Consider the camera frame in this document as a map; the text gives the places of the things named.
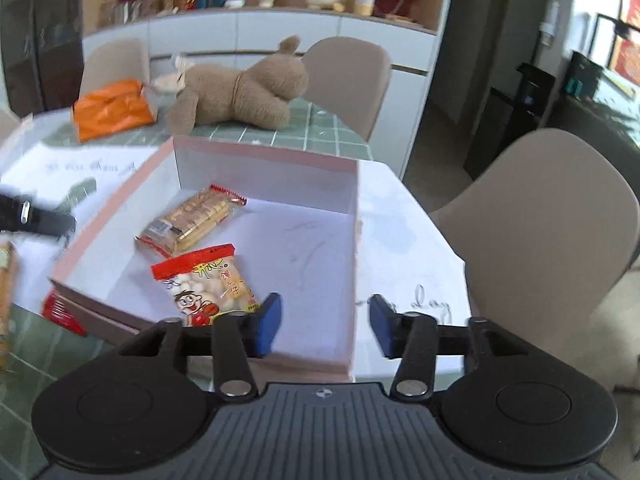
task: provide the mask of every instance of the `teddy bear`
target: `teddy bear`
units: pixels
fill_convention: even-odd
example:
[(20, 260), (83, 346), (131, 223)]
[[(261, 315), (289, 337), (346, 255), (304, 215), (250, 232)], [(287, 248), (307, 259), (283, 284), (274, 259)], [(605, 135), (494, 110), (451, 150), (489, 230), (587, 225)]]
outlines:
[(295, 56), (300, 38), (280, 42), (275, 54), (266, 56), (247, 70), (215, 64), (196, 64), (186, 69), (184, 88), (167, 113), (169, 133), (188, 135), (194, 126), (235, 120), (266, 130), (289, 123), (289, 102), (301, 96), (308, 74)]

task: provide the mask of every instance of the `table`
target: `table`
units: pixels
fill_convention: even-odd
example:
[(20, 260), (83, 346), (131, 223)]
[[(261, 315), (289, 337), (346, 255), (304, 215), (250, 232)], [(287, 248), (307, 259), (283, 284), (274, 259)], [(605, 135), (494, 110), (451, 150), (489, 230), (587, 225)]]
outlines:
[[(356, 280), (353, 375), (356, 380), (389, 381), (398, 364), (386, 362), (380, 355), (369, 329), (366, 299), (373, 293), (381, 293), (396, 303), (399, 312), (420, 310), (437, 316), (441, 313), (429, 306), (430, 300), (446, 302), (451, 307), (451, 319), (446, 321), (465, 324), (469, 307), (464, 263), (452, 252), (392, 171), (384, 164), (369, 162), (368, 146), (360, 137), (314, 105), (295, 102), (292, 110), (296, 110), (292, 126), (298, 126), (283, 131), (264, 132), (238, 124), (224, 124), (196, 128), (193, 135), (225, 142), (287, 146), (332, 155), (340, 153), (362, 160), (358, 168), (361, 176), (358, 191), (362, 197), (359, 217), (363, 248), (358, 254), (360, 270)], [(74, 141), (68, 112), (36, 118), (34, 126), (14, 150), (21, 150), (26, 156), (4, 173), (0, 184), (22, 191), (36, 190), (37, 196), (54, 202), (68, 200), (75, 205), (74, 214), (80, 225), (87, 222), (110, 192), (155, 151), (155, 146), (168, 138), (162, 120), (149, 128), (94, 140), (82, 146)], [(118, 158), (127, 153), (130, 165), (116, 168), (110, 162), (113, 153), (118, 153)], [(37, 167), (32, 163), (34, 155), (40, 160)], [(76, 181), (88, 184), (82, 184), (79, 194), (67, 193)], [(14, 349), (10, 356), (13, 373), (0, 383), (0, 428), (3, 428), (2, 434), (12, 436), (3, 440), (0, 435), (0, 478), (3, 480), (28, 478), (44, 465), (44, 457), (29, 424), (31, 405), (37, 395), (56, 378), (111, 348), (95, 337), (75, 336), (29, 312), (39, 312), (40, 301), (49, 290), (46, 276), (57, 251), (57, 247), (47, 246), (46, 241), (37, 238), (22, 240), (18, 247), (21, 259), (26, 255), (29, 260), (26, 266), (29, 272), (20, 275), (16, 300), (18, 304), (21, 297), (28, 301), (21, 303), (25, 308), (13, 310)], [(44, 258), (44, 264), (40, 263), (42, 268), (36, 268), (39, 263), (35, 256), (43, 253), (49, 257)], [(377, 261), (381, 253), (388, 254), (387, 261)], [(387, 269), (401, 262), (409, 262), (413, 270), (398, 280)], [(425, 292), (423, 301), (420, 298), (420, 301), (414, 301), (416, 292), (421, 290)], [(460, 365), (460, 358), (455, 356), (439, 359), (438, 374), (457, 377)], [(197, 377), (193, 380), (201, 387), (209, 386), (208, 380)]]

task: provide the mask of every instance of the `floor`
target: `floor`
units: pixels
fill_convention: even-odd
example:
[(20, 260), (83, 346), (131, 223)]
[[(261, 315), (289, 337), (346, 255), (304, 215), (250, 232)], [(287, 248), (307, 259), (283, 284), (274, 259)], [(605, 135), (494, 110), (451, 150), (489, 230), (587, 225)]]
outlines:
[[(455, 198), (471, 179), (462, 168), (470, 139), (428, 103), (404, 176), (404, 184), (432, 212)], [(587, 333), (576, 333), (558, 357), (611, 390), (616, 383), (640, 387), (640, 260), (613, 287), (591, 316)], [(640, 397), (616, 396), (620, 422), (602, 457), (618, 478), (640, 480)]]

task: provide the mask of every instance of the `black appliance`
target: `black appliance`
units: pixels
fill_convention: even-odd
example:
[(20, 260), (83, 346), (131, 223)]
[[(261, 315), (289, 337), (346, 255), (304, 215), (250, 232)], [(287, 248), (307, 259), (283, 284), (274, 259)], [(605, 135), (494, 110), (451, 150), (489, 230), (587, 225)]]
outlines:
[[(379, 383), (268, 384), (247, 357), (270, 349), (281, 316), (271, 294), (253, 314), (212, 326), (166, 320), (47, 388), (31, 423), (50, 461), (41, 480), (605, 480), (597, 460), (616, 406), (590, 378), (483, 318), (439, 326), (381, 296), (369, 322), (387, 358)], [(184, 376), (212, 355), (215, 393)], [(433, 391), (436, 356), (466, 374)]]
[(474, 180), (512, 142), (535, 130), (545, 111), (556, 78), (529, 63), (517, 70), (522, 78), (513, 99), (496, 88), (489, 91), (463, 165)]
[(0, 0), (0, 43), (11, 109), (20, 117), (69, 107), (82, 60), (80, 0)]

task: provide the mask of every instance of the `red package edge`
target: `red package edge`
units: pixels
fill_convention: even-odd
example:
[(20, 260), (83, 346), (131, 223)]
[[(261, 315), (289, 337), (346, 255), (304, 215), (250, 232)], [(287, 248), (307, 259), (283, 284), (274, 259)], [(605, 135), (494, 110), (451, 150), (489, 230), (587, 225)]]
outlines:
[(211, 262), (219, 258), (227, 258), (236, 254), (236, 248), (232, 244), (218, 245), (193, 251), (191, 253), (176, 256), (160, 264), (151, 267), (151, 272), (156, 280), (168, 280), (176, 274), (191, 272), (197, 264)]
[(40, 315), (48, 319), (50, 322), (55, 323), (62, 328), (78, 334), (86, 336), (84, 328), (76, 321), (69, 311), (65, 308), (62, 300), (58, 297), (55, 290), (50, 291), (47, 297), (42, 302), (42, 311)]

